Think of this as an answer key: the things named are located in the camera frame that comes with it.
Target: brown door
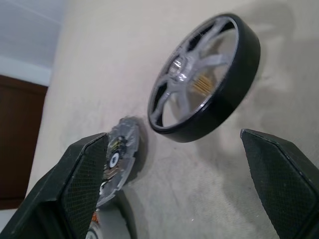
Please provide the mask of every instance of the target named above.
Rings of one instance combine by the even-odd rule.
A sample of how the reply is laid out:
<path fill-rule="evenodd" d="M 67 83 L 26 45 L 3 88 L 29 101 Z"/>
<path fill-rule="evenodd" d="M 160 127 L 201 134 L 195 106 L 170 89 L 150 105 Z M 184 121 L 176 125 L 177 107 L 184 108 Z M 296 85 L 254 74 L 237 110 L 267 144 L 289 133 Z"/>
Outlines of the brown door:
<path fill-rule="evenodd" d="M 46 90 L 0 76 L 0 210 L 25 197 Z"/>

